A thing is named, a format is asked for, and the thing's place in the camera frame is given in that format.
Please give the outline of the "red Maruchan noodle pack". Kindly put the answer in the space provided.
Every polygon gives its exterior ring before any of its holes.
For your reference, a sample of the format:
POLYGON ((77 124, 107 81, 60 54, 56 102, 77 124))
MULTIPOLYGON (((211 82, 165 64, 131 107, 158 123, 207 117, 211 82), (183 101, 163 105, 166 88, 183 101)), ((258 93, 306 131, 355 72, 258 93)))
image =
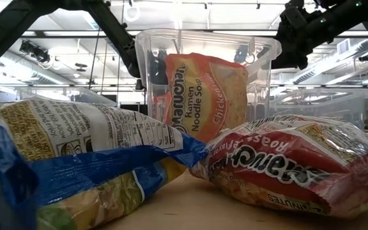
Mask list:
POLYGON ((337 118, 272 116, 226 130, 191 173, 246 204, 339 218, 368 210, 368 134, 337 118))

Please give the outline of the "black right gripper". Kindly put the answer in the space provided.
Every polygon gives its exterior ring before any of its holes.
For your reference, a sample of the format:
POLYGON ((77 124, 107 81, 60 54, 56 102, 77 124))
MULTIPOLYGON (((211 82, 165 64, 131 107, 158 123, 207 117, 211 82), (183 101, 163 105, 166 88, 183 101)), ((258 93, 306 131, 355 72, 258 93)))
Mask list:
POLYGON ((280 42, 282 52, 272 61, 273 69, 299 68, 308 65, 307 55, 313 50, 313 38, 309 31, 311 15, 304 8, 304 0, 290 0, 280 14, 275 39, 280 42))

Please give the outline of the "blue Maruchan noodle pack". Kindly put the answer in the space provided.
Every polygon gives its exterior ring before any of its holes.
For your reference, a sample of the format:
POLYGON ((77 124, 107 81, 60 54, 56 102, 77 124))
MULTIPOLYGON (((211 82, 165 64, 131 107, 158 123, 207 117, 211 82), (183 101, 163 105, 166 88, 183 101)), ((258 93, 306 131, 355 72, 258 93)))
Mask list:
POLYGON ((137 111, 38 97, 0 103, 0 230, 90 230, 129 215, 204 148, 137 111))

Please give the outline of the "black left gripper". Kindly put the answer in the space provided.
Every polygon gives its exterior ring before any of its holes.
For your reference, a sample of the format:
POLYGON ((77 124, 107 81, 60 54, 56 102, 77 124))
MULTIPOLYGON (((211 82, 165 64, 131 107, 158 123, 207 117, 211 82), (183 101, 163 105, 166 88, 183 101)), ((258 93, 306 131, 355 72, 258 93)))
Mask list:
POLYGON ((168 85, 166 63, 164 61, 166 57, 167 51, 165 49, 159 49, 156 56, 152 51, 147 51, 149 84, 168 85))

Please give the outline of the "clear plastic bin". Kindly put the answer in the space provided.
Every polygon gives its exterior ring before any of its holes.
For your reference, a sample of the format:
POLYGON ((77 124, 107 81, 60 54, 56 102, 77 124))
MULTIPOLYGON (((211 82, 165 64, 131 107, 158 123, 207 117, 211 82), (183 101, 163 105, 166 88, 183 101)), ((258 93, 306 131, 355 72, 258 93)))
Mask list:
POLYGON ((367 98, 367 88, 299 89, 271 100, 268 114, 341 118, 363 130, 367 98))
POLYGON ((117 103, 87 88, 78 87, 16 87, 15 91, 19 100, 31 97, 40 97, 50 100, 60 100, 69 102, 84 102, 94 104, 104 104, 117 107, 117 103))
POLYGON ((152 51, 156 56, 159 49, 165 49, 167 55, 198 53, 243 65, 248 71, 247 121, 267 117, 271 63, 281 53, 278 41, 201 31, 149 29, 136 36, 135 49, 142 83, 148 92, 151 117, 163 122, 166 108, 164 96, 169 92, 168 85, 149 84, 148 81, 147 51, 152 51))

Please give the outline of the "orange Maruchan noodle pack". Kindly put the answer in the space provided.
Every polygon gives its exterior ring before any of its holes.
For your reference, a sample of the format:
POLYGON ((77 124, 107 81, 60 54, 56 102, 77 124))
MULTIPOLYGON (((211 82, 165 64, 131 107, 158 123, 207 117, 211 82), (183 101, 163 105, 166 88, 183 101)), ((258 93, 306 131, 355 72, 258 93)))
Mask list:
POLYGON ((208 142, 247 121, 247 69, 198 53, 165 58, 169 92, 163 122, 208 142))

